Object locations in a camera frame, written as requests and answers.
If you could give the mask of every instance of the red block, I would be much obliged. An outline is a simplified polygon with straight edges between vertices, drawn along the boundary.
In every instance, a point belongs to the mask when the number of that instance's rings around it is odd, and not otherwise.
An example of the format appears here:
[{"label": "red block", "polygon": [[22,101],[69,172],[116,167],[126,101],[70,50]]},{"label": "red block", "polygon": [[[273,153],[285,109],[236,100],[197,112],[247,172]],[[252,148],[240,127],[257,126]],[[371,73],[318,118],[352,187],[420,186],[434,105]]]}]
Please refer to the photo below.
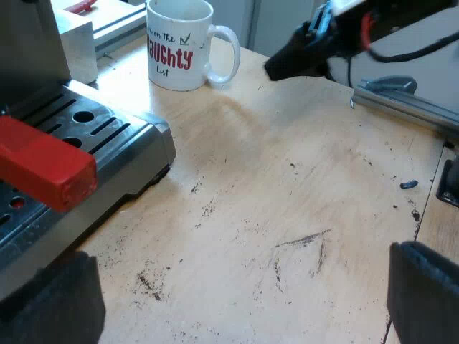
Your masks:
[{"label": "red block", "polygon": [[0,179],[56,211],[97,187],[92,155],[7,115],[0,116]]}]

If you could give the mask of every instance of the perforated metal plate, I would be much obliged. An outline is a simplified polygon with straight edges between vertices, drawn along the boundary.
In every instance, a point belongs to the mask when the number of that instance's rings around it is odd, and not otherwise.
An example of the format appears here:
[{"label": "perforated metal plate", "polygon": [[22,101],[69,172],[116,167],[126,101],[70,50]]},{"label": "perforated metal plate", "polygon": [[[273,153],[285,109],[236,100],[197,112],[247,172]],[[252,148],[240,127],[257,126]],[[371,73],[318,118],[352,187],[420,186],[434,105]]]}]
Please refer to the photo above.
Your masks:
[{"label": "perforated metal plate", "polygon": [[147,122],[98,98],[94,89],[72,81],[42,90],[11,109],[14,117],[93,154],[98,189],[77,208],[59,214],[0,182],[0,300],[49,264],[113,204],[157,180],[175,158],[164,120],[147,114]]}]

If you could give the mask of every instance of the metal bracket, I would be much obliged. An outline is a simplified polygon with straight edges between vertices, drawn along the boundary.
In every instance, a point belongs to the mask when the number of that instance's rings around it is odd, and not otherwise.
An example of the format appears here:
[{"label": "metal bracket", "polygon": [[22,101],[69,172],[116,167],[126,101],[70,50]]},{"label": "metal bracket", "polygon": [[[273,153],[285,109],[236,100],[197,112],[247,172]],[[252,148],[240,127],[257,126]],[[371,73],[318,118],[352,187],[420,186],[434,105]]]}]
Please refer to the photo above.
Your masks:
[{"label": "metal bracket", "polygon": [[366,81],[354,90],[352,100],[382,110],[449,136],[459,136],[459,113],[414,95],[412,77],[392,76]]}]

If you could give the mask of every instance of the red cable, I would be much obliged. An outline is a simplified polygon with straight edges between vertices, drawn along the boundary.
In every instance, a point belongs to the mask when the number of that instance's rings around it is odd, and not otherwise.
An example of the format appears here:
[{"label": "red cable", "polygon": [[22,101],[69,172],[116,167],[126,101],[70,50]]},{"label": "red cable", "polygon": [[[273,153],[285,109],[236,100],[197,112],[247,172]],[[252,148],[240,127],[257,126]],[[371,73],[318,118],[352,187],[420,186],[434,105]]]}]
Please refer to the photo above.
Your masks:
[{"label": "red cable", "polygon": [[370,30],[373,24],[376,23],[372,19],[372,14],[370,12],[366,13],[361,20],[361,43],[365,50],[370,50]]}]

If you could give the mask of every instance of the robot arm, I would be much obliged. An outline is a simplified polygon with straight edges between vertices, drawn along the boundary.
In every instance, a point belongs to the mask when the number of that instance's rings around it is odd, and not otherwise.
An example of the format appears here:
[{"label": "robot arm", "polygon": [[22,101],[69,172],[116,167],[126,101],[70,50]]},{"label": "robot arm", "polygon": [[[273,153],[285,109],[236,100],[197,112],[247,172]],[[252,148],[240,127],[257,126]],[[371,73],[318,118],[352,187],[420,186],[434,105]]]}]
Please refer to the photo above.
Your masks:
[{"label": "robot arm", "polygon": [[329,0],[266,62],[266,72],[273,81],[296,75],[328,76],[328,58],[350,59],[364,50],[385,63],[424,56],[458,40],[459,32],[417,52],[394,57],[382,57],[370,43],[456,4],[456,0]]}]

